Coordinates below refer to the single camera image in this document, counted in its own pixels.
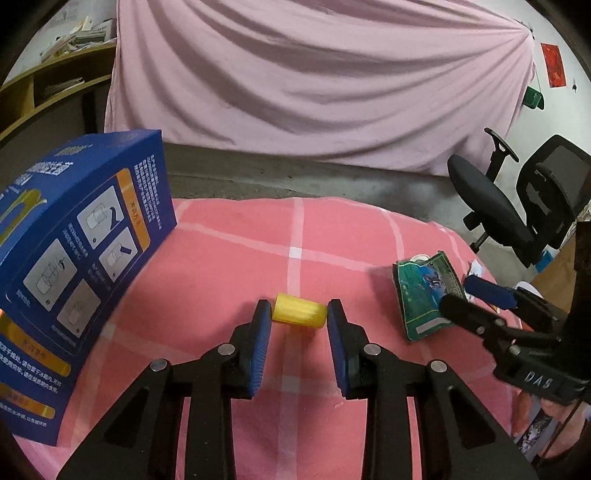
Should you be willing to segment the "person's right hand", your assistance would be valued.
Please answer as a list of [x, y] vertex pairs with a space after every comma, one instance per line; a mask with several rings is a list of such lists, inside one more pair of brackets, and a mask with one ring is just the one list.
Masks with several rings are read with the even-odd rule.
[[544, 458], [556, 457], [572, 448], [580, 439], [590, 419], [590, 405], [581, 402], [569, 406], [541, 401], [543, 411], [558, 421], [559, 427], [554, 440], [545, 447]]

